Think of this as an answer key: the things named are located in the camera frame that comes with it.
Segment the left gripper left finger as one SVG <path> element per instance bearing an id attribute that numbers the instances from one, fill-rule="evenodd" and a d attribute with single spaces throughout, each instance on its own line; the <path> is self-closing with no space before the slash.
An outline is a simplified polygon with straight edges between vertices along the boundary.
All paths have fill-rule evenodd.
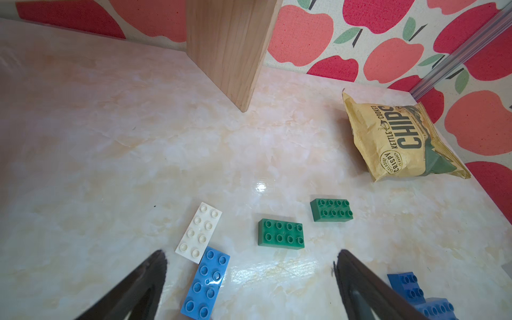
<path id="1" fill-rule="evenodd" d="M 78 319 L 154 319 L 166 272 L 165 253 L 157 250 Z"/>

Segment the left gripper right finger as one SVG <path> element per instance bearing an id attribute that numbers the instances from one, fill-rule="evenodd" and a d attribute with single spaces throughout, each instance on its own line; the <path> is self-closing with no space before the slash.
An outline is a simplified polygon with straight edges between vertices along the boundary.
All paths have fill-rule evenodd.
<path id="1" fill-rule="evenodd" d="M 333 270 L 348 319 L 425 319 L 350 251 L 342 249 Z"/>

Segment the dark blue square lego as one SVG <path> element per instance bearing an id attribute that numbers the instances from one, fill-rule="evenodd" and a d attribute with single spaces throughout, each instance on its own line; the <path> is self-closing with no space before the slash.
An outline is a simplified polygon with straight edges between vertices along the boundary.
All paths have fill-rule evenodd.
<path id="1" fill-rule="evenodd" d="M 392 273 L 387 275 L 391 288 L 412 305 L 425 303 L 424 292 L 413 272 Z"/>

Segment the light blue lego brick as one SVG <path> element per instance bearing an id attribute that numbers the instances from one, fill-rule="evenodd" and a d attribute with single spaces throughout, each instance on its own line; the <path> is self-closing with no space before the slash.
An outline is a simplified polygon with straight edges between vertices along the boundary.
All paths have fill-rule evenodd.
<path id="1" fill-rule="evenodd" d="M 427 298 L 425 303 L 414 305 L 414 308 L 428 319 L 457 320 L 455 308 L 446 298 Z"/>
<path id="2" fill-rule="evenodd" d="M 230 256 L 207 247 L 181 307 L 181 314 L 192 319 L 210 319 L 225 279 Z"/>

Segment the white lego brick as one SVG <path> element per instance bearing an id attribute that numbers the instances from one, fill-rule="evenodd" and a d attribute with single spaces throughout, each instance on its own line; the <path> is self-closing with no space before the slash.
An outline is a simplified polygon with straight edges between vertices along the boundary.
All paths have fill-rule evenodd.
<path id="1" fill-rule="evenodd" d="M 175 252 L 199 264 L 223 212 L 202 202 Z"/>

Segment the green lego brick right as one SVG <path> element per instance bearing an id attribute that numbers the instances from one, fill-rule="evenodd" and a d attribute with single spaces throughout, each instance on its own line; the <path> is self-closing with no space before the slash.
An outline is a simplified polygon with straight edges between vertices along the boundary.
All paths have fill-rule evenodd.
<path id="1" fill-rule="evenodd" d="M 353 219 L 353 212 L 346 199 L 321 199 L 310 202 L 314 222 L 346 222 Z"/>

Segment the green lego brick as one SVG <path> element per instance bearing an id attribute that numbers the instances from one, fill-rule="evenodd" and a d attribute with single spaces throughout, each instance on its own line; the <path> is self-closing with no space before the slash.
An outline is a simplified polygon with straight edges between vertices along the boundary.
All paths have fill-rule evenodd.
<path id="1" fill-rule="evenodd" d="M 314 222 L 346 222 L 353 219 L 353 212 L 346 199 L 321 199 L 310 202 Z"/>
<path id="2" fill-rule="evenodd" d="M 305 239 L 301 223 L 262 219 L 258 224 L 258 246 L 303 249 Z"/>

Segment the green lego brick left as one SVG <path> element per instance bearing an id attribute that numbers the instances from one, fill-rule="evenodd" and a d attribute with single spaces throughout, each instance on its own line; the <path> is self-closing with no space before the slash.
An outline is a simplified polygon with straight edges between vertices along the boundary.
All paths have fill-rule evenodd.
<path id="1" fill-rule="evenodd" d="M 258 246 L 303 249 L 305 239 L 301 223 L 262 219 L 258 224 Z"/>

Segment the yellow chips bag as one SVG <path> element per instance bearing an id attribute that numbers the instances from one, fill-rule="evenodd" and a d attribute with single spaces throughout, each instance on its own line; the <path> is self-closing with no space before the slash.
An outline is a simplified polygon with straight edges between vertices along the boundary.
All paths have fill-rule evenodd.
<path id="1" fill-rule="evenodd" d="M 443 142 L 422 103 L 357 103 L 347 93 L 343 93 L 343 102 L 354 144 L 374 182 L 439 174 L 471 177 L 463 162 Z"/>

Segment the wooden two-tier shelf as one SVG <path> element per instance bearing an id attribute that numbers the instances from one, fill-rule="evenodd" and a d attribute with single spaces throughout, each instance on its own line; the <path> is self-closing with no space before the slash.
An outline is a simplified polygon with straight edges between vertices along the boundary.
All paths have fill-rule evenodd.
<path id="1" fill-rule="evenodd" d="M 249 109 L 278 0 L 186 2 L 186 53 L 243 113 Z"/>

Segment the right aluminium corner post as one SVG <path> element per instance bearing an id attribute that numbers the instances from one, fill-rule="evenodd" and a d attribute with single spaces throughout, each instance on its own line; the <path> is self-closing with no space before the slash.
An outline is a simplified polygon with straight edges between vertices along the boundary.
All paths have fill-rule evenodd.
<path id="1" fill-rule="evenodd" d="M 482 28 L 476 31 L 453 54 L 444 59 L 439 67 L 429 72 L 409 93 L 417 101 L 441 80 L 451 75 L 460 65 L 481 51 L 511 26 L 511 1 Z"/>

